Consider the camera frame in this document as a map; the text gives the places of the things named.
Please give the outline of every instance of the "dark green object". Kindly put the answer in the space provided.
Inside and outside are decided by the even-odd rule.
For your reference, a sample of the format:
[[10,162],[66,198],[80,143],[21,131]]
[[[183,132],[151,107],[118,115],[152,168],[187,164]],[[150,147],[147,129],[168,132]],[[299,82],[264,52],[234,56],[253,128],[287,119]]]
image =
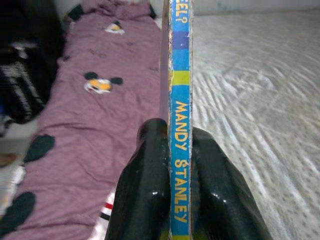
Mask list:
[[6,214],[0,220],[0,239],[22,225],[34,210],[36,195],[32,192],[25,192],[12,202]]
[[55,145],[55,137],[49,135],[37,136],[31,143],[23,162],[29,163],[44,157]]
[[84,74],[84,78],[86,80],[97,79],[98,78],[98,74],[96,74],[94,71],[90,71],[90,72],[87,72],[86,74]]
[[192,162],[194,240],[272,240],[244,177],[212,136],[198,128],[193,129]]
[[168,164],[167,124],[151,119],[139,129],[136,152],[119,178],[105,240],[168,239]]
[[82,6],[80,4],[78,4],[77,6],[75,6],[69,13],[68,16],[69,18],[71,18],[74,21],[77,21],[81,18],[81,16],[85,14],[84,10],[82,8]]

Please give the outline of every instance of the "black bag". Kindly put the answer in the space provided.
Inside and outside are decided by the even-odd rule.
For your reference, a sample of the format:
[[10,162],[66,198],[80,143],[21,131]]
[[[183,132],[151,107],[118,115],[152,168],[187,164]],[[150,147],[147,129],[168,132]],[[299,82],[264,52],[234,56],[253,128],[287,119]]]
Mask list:
[[40,49],[31,42],[18,45],[1,49],[0,96],[6,114],[23,124],[45,107],[52,80]]
[[0,99],[18,124],[49,100],[64,41],[52,0],[0,1]]

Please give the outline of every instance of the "black plastic object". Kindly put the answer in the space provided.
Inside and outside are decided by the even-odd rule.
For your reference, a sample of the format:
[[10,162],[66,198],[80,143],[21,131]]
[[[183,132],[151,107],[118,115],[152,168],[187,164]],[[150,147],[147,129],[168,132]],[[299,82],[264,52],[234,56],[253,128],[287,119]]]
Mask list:
[[115,192],[105,240],[167,240],[170,176],[167,124],[151,119],[137,135],[137,149]]
[[193,129],[194,240],[271,240],[242,174],[207,132]]

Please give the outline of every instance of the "bed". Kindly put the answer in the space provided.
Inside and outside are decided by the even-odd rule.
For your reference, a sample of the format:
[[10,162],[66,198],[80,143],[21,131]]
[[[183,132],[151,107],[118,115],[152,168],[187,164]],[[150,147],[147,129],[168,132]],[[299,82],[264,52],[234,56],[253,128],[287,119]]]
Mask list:
[[[6,240],[88,239],[139,125],[158,115],[160,31],[142,16],[120,21],[139,33],[126,31],[126,42],[94,34],[114,21],[91,13],[68,35],[39,123],[55,147],[27,164],[17,194],[36,193],[35,213]],[[275,240],[319,239],[319,25],[319,10],[194,18],[193,125],[241,171]],[[88,94],[92,71],[125,84],[107,98]]]
[[320,11],[196,16],[193,125],[246,179],[275,240],[320,238]]
[[136,149],[138,128],[159,115],[160,29],[150,4],[104,3],[83,1],[87,14],[66,36],[37,147],[29,149],[47,151],[25,163],[16,193],[34,194],[34,208],[6,240],[88,239]]

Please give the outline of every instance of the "white wall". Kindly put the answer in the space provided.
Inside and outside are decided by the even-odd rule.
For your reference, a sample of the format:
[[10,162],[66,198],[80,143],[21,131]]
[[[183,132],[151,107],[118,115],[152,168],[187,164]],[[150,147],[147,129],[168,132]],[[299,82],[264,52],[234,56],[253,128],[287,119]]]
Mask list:
[[[60,18],[81,0],[54,0]],[[320,8],[320,0],[193,0],[196,15],[304,10]],[[163,0],[150,0],[161,15]]]

